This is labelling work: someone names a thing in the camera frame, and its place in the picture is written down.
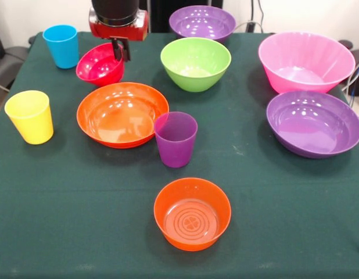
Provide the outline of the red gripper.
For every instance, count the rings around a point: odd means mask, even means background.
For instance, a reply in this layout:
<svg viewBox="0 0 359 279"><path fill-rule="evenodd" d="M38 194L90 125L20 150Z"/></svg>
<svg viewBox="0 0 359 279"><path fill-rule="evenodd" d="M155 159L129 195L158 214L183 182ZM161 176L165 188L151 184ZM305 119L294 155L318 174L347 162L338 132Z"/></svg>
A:
<svg viewBox="0 0 359 279"><path fill-rule="evenodd" d="M103 39L124 38L130 41L144 41L148 34L149 15L146 10L138 9L135 20L126 26L108 26L102 23L93 8L89 10L89 27L95 37ZM128 41L122 41L122 54L118 39L111 39L115 60L121 60L122 55L125 62L131 60Z"/></svg>

